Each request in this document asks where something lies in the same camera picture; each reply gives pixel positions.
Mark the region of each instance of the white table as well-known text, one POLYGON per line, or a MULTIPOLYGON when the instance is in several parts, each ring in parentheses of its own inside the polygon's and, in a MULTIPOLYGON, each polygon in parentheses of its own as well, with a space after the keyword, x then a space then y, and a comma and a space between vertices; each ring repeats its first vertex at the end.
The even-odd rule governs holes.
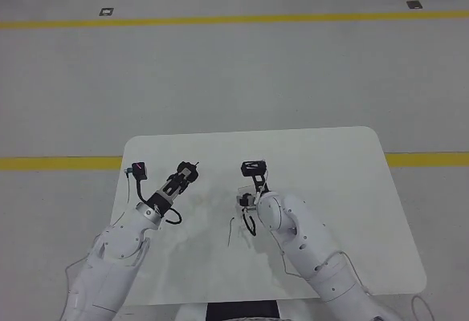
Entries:
MULTIPOLYGON (((179 226, 162 224, 125 305, 305 299, 308 284, 286 275, 271 235, 253 238, 235 210, 243 161, 264 159, 270 189, 303 198, 332 230, 375 295, 417 293, 426 285, 417 248, 376 133, 365 127, 133 137, 122 168, 144 161, 149 197, 181 161, 199 178, 174 204, 179 226), (228 235, 230 220, 232 232, 228 235)), ((131 201, 138 202, 131 180, 131 201)), ((120 171, 112 221, 125 209, 120 171)), ((293 271, 290 263, 288 269, 293 271)))

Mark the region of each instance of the cable connector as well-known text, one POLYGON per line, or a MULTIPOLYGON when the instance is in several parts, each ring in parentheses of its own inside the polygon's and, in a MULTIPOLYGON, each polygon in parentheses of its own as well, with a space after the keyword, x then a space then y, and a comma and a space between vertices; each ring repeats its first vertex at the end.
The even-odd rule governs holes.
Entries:
POLYGON ((147 169, 145 168, 145 163, 143 161, 132 163, 130 169, 132 170, 135 180, 145 181, 147 179, 147 169))

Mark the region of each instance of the floor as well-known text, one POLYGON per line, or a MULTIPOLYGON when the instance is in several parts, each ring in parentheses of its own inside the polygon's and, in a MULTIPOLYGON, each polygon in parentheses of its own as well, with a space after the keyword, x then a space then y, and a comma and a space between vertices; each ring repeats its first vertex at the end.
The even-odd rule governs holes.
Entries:
MULTIPOLYGON (((462 0, 422 4, 469 10, 462 0)), ((125 21, 352 15, 0 28, 0 157, 118 156, 138 135, 351 125, 373 128, 385 152, 469 152, 469 18, 357 17, 411 12, 397 0, 11 0, 0 2, 0 22, 110 19, 103 7, 125 21)), ((437 320, 469 319, 469 167, 391 171, 427 274, 422 296, 437 320)), ((0 319, 57 320, 63 268, 108 224, 117 179, 0 170, 0 319)), ((410 298, 379 299, 413 319, 410 298)), ((117 319, 167 320, 176 309, 127 307, 117 319)), ((316 300, 305 309, 330 319, 316 300)))

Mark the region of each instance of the yellow floor stripe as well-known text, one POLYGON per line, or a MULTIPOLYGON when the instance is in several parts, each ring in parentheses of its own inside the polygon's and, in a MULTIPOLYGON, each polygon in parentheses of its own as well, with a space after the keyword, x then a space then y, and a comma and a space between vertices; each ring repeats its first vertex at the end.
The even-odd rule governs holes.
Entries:
POLYGON ((105 157, 4 157, 0 158, 0 170, 81 170, 120 168, 122 156, 105 157))
MULTIPOLYGON (((469 152, 388 153, 389 167, 469 166, 469 152)), ((121 156, 4 157, 0 171, 119 170, 121 156)))
POLYGON ((418 20, 469 18, 469 10, 457 11, 405 11, 354 14, 274 14, 218 17, 177 17, 145 19, 97 19, 55 21, 0 22, 0 29, 86 28, 105 26, 164 26, 219 23, 269 23, 269 22, 327 22, 365 20, 418 20))
POLYGON ((386 154, 389 167, 469 166, 469 152, 413 152, 386 154))

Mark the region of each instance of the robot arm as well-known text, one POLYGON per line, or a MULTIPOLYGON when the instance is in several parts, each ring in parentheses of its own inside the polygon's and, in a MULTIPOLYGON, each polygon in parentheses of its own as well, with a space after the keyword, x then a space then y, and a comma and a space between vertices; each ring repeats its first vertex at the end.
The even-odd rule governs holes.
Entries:
POLYGON ((126 173, 135 177, 142 202, 126 213, 125 223, 108 226, 96 238, 69 290, 62 321, 115 318, 149 250, 150 238, 145 237, 145 231, 157 230, 173 200, 198 178, 197 165, 182 162, 146 201, 140 188, 141 181, 147 179, 144 163, 134 163, 126 173))
POLYGON ((365 292, 328 228, 311 214, 304 201, 268 189, 266 169, 264 161, 243 163, 242 173, 253 178, 256 195, 244 194, 239 204, 256 211, 297 272, 335 317, 340 321, 401 321, 365 292))

